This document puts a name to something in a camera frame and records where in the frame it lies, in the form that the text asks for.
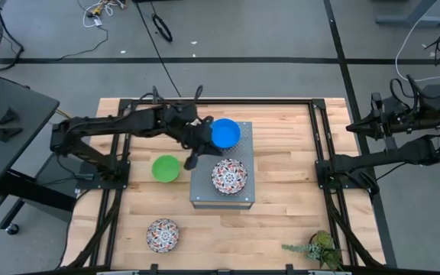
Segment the black triangular bracket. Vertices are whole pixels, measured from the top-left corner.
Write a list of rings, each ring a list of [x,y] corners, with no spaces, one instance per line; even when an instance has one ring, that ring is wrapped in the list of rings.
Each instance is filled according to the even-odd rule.
[[[9,123],[10,121],[14,121],[19,119],[18,113],[11,107],[8,107],[5,114],[0,119],[0,125]]]
[[[0,128],[0,141],[8,142],[11,138],[22,131],[22,128]]]

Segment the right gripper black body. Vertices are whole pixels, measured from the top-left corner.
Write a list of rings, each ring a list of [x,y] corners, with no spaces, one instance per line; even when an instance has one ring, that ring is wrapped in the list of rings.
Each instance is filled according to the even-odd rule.
[[[374,140],[382,139],[385,143],[385,151],[397,149],[395,138],[393,137],[392,125],[396,125],[396,115],[401,110],[401,104],[394,98],[383,99],[379,92],[371,94],[371,112],[373,116],[370,123]]]

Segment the small potted green plant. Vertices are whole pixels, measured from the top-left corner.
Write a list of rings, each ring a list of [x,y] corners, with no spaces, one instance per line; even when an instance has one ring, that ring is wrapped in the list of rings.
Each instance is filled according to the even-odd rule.
[[[305,254],[308,260],[316,260],[319,267],[327,267],[331,271],[342,271],[342,257],[335,247],[333,237],[327,231],[317,231],[307,244],[282,244],[281,248],[293,253]]]

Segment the grey perforated metal shelf riser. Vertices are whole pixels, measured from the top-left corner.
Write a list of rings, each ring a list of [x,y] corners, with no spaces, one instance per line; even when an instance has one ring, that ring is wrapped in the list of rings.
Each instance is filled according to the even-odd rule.
[[[238,121],[241,129],[240,141],[231,148],[222,149],[221,156],[206,155],[199,158],[191,172],[189,200],[195,209],[249,210],[255,203],[255,172],[253,128],[250,121]],[[227,159],[243,165],[245,185],[234,194],[226,194],[215,187],[213,178],[217,164]]]

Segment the grey desk foot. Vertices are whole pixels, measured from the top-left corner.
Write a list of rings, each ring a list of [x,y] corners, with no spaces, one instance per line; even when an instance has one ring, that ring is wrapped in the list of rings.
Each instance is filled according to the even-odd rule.
[[[438,0],[420,0],[408,15],[378,15],[375,23],[400,27],[440,28],[440,17],[427,15]]]

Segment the green plastic bowl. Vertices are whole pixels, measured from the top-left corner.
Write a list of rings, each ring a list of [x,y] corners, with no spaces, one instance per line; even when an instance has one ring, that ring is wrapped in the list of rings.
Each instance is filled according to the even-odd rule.
[[[180,162],[171,155],[160,156],[153,162],[151,172],[158,182],[172,182],[180,174]]]

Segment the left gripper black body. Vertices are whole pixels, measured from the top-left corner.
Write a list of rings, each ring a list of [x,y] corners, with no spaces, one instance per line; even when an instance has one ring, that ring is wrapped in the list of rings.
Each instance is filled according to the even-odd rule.
[[[181,144],[184,150],[191,150],[186,158],[184,168],[192,170],[196,167],[199,157],[200,139],[197,136],[197,127],[193,125],[198,118],[196,106],[167,105],[164,111],[165,134]]]

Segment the blue plastic bowl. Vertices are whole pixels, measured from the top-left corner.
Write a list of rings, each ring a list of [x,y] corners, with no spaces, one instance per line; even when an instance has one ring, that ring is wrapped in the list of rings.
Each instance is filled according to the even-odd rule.
[[[228,118],[215,120],[212,125],[212,141],[216,147],[234,147],[241,139],[241,129],[236,121]]]

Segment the black aluminium table frame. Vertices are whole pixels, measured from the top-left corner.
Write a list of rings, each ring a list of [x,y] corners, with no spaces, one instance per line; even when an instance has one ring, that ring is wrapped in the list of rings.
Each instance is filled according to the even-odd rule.
[[[278,270],[318,263],[281,248],[305,244],[332,221],[319,187],[315,162],[333,154],[358,154],[346,131],[350,118],[344,99],[204,99],[199,114],[250,121],[253,128],[255,203],[249,210],[195,209],[190,174],[157,182],[153,162],[162,155],[185,160],[174,140],[98,136],[91,144],[102,153],[128,149],[131,172],[122,193],[118,219],[95,251],[99,263],[114,269]],[[160,218],[173,220],[180,239],[170,252],[153,252],[147,229]]]

